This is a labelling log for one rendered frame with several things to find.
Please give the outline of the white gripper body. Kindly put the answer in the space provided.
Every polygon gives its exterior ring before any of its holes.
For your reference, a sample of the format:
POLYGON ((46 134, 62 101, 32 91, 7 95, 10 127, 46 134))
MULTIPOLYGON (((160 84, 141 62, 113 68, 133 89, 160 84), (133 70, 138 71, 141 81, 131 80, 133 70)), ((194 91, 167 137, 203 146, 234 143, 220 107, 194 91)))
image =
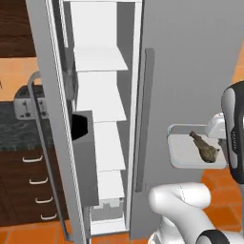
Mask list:
POLYGON ((225 119, 222 112, 217 113, 205 127, 205 134, 210 138, 225 139, 225 119))

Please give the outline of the brown fish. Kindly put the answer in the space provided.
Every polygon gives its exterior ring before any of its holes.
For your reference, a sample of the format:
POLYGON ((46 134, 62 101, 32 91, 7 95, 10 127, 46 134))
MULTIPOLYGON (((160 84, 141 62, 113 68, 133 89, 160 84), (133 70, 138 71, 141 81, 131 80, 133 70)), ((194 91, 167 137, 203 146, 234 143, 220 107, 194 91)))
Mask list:
POLYGON ((219 149, 209 145, 194 131, 190 132, 190 137, 193 139, 195 146, 198 148, 201 159, 206 163, 214 163, 218 156, 219 149))

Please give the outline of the pale grey meat container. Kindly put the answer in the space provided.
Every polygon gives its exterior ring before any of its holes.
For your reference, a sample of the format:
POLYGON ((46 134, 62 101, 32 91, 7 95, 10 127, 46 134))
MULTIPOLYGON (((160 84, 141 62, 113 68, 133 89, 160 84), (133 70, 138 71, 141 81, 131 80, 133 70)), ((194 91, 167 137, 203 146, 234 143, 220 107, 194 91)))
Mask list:
POLYGON ((171 124, 167 134, 170 160, 179 169, 224 169, 227 166, 225 155, 218 144, 217 138, 209 138, 205 134, 205 125, 201 124, 171 124), (194 131, 209 145, 219 149, 214 163, 205 162, 195 146, 190 132, 194 131))

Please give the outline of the white freezer rack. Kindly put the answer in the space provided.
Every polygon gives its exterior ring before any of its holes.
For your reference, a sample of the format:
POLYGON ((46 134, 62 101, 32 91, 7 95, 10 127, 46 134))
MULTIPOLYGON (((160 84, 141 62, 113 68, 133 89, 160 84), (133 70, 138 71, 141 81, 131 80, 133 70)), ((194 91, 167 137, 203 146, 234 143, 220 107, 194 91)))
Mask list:
POLYGON ((99 199, 114 199, 124 196, 120 171, 101 172, 97 175, 99 199))
POLYGON ((126 71, 128 66, 116 46, 77 47, 74 49, 77 71, 126 71))
POLYGON ((78 73, 78 111, 92 111, 94 122, 126 121, 115 71, 78 73))
POLYGON ((110 172, 126 169, 115 122, 95 123, 94 142, 98 171, 110 172))

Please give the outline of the white freezer drawer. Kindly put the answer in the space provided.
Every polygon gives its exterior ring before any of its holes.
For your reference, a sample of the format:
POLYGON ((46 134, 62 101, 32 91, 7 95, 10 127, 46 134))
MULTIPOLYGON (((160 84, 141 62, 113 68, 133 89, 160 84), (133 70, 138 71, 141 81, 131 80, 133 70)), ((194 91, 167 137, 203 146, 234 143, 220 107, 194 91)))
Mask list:
POLYGON ((123 216, 123 205, 123 197, 100 200, 98 206, 91 207, 91 220, 100 221, 121 218, 123 216))

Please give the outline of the white freezer compartment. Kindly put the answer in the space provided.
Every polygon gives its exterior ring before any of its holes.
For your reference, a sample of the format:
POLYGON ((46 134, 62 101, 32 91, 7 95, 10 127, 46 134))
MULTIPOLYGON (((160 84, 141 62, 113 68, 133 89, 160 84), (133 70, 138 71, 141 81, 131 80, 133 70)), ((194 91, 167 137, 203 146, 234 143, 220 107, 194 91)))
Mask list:
POLYGON ((91 217, 91 234, 123 233, 130 229, 131 220, 143 3, 142 0, 64 0, 64 3, 71 6, 73 52, 77 47, 116 46, 128 66, 126 71, 115 71, 127 120, 113 121, 117 125, 126 167, 120 170, 124 188, 123 216, 100 221, 92 221, 91 217))

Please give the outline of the grey freezer door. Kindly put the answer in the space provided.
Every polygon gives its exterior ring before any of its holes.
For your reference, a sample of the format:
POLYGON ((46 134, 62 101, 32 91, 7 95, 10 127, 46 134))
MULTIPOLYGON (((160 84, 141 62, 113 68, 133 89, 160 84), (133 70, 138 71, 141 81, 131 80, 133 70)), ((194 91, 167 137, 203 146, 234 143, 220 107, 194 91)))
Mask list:
POLYGON ((71 139, 72 103, 78 90, 71 6, 63 0, 25 1, 55 147, 54 152, 48 151, 55 187, 60 176, 72 242, 92 244, 91 207, 82 205, 71 139))

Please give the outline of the grey fridge door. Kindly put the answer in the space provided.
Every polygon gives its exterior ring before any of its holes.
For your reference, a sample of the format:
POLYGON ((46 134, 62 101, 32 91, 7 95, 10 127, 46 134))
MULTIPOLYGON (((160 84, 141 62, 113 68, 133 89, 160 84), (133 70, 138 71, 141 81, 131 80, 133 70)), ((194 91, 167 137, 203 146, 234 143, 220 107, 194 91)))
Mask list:
POLYGON ((172 165, 167 132, 171 124, 204 125, 220 112, 244 42, 244 0, 145 0, 140 80, 145 49, 154 49, 152 99, 143 191, 135 191, 130 237, 150 236, 159 225, 148 200, 151 188, 198 182, 203 170, 172 165))

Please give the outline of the grey door bin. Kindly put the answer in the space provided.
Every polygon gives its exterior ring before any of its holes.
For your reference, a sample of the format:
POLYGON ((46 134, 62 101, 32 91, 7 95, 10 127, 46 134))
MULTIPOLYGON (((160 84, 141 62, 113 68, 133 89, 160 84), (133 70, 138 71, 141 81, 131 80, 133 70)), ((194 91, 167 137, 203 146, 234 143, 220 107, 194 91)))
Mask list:
POLYGON ((97 206, 99 198, 92 111, 72 114, 71 139, 82 205, 97 206))

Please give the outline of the silver toaster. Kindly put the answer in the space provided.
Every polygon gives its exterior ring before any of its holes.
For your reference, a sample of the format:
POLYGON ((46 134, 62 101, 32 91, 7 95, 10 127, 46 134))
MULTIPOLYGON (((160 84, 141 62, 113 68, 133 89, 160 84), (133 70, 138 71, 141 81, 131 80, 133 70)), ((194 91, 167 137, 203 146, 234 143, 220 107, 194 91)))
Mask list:
MULTIPOLYGON (((49 115, 43 87, 41 85, 35 85, 33 88, 33 94, 37 98, 41 117, 43 119, 48 119, 49 115)), ((27 85, 22 86, 17 91, 14 96, 13 106, 15 116, 18 120, 32 120, 34 118, 31 97, 27 85)))

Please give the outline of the dark wood drawer cabinet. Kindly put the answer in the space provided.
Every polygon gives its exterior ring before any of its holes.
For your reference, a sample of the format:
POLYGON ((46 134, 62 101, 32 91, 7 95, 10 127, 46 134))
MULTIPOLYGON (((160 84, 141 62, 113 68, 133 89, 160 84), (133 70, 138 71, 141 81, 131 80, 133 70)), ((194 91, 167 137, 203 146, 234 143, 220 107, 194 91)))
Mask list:
POLYGON ((0 152, 0 180, 5 188, 10 203, 16 215, 16 224, 27 224, 35 222, 49 222, 41 219, 40 214, 51 216, 57 214, 54 196, 51 190, 50 177, 48 174, 45 157, 40 162, 24 163, 22 157, 38 158, 43 155, 41 149, 32 151, 24 150, 17 152, 0 152), (31 185, 29 180, 49 181, 43 185, 31 185), (47 204, 36 204, 35 198, 39 200, 53 200, 47 204))

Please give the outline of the dark wood wall cupboard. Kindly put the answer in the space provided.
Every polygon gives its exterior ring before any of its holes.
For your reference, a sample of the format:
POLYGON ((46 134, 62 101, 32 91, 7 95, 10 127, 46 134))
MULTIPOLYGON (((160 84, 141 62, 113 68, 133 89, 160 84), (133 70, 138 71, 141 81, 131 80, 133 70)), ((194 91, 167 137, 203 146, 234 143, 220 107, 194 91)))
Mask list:
POLYGON ((0 58, 35 57, 25 0, 0 0, 0 58))

